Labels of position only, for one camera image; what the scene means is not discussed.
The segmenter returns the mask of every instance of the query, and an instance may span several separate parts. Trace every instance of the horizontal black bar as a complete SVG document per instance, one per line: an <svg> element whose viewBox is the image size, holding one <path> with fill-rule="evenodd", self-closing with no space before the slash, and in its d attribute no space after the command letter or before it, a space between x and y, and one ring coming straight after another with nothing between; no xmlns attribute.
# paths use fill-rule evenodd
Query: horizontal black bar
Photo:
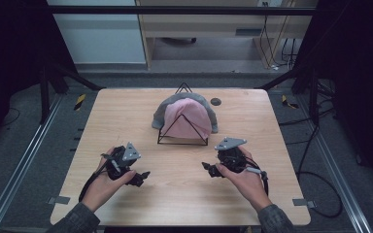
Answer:
<svg viewBox="0 0 373 233"><path fill-rule="evenodd" d="M53 14L92 15L247 15L247 16L314 16L335 11L315 8L279 7L177 7L177 6L26 6L26 11L45 11Z"/></svg>

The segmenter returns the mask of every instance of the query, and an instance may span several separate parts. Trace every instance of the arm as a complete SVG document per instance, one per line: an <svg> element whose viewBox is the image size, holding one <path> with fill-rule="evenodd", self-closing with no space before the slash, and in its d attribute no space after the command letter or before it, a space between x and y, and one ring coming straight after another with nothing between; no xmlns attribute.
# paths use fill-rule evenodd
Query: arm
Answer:
<svg viewBox="0 0 373 233"><path fill-rule="evenodd" d="M102 158L96 170L100 169L106 159ZM88 187L82 202L78 203L66 217L51 227L47 233L90 233L96 230L100 220L95 211L104 205L124 184L131 181L135 171L125 173L121 178L112 181L106 172L102 172Z"/></svg>
<svg viewBox="0 0 373 233"><path fill-rule="evenodd" d="M238 147L249 159L252 155L242 147ZM259 174L247 170L237 174L229 171L225 166L217 164L220 173L228 178L239 190L239 192L250 202L258 213L262 230L268 232L294 232L292 222L287 215L274 205L266 195Z"/></svg>

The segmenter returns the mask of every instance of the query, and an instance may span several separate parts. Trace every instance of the hand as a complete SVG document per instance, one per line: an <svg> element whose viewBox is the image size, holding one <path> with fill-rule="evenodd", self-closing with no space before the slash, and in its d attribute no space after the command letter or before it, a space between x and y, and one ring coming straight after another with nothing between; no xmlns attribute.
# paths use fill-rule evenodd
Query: hand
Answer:
<svg viewBox="0 0 373 233"><path fill-rule="evenodd" d="M111 154L114 151L114 148L108 150L107 154ZM106 158L102 157L99 162L99 166L96 169L100 169L105 163ZM124 184L128 183L135 176L136 171L129 171L125 173L121 178L112 181L108 177L108 173L104 168L103 171L89 186L86 191L85 197L82 200L82 203L86 205L91 211L95 212L102 205L104 205Z"/></svg>
<svg viewBox="0 0 373 233"><path fill-rule="evenodd" d="M238 148L246 157L253 159L253 156L243 147L239 146ZM232 183L238 188L239 192L251 203L258 213L263 208L272 204L271 200L265 193L259 174L247 170L244 170L241 173L234 173L219 163L217 163L216 166L224 177L232 181Z"/></svg>

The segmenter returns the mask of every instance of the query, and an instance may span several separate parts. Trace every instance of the pink fabric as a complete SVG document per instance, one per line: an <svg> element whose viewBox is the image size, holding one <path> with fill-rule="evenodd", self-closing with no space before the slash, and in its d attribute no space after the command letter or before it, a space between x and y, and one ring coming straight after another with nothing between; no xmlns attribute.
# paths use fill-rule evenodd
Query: pink fabric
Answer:
<svg viewBox="0 0 373 233"><path fill-rule="evenodd" d="M178 120L171 126L178 116L180 116ZM181 99L168 105L164 119L165 124L162 127L161 134L166 133L165 136L200 139L199 133L203 139L207 139L212 132L211 121L205 107L189 98Z"/></svg>

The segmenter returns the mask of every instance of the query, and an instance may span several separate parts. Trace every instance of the gray sleeve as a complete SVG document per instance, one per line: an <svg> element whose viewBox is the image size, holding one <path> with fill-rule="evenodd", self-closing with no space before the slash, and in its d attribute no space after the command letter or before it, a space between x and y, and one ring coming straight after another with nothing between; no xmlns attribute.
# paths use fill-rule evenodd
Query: gray sleeve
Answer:
<svg viewBox="0 0 373 233"><path fill-rule="evenodd" d="M276 205L270 205L262 209L258 214L263 232L289 233L295 232L292 222L287 215Z"/></svg>
<svg viewBox="0 0 373 233"><path fill-rule="evenodd" d="M99 222L99 218L80 202L47 233L92 233Z"/></svg>
<svg viewBox="0 0 373 233"><path fill-rule="evenodd" d="M153 128L160 129L165 124L165 121L164 121L165 110L168 105L173 104L177 102L178 100L185 99L185 98L193 99L205 107L208 113L208 117L211 121L212 132L218 133L217 116L215 112L211 109L211 106L208 104L208 101L202 95L199 95L197 93L191 93L191 92L180 92L180 93L171 95L170 97L165 99L159 105L156 112L153 114Z"/></svg>

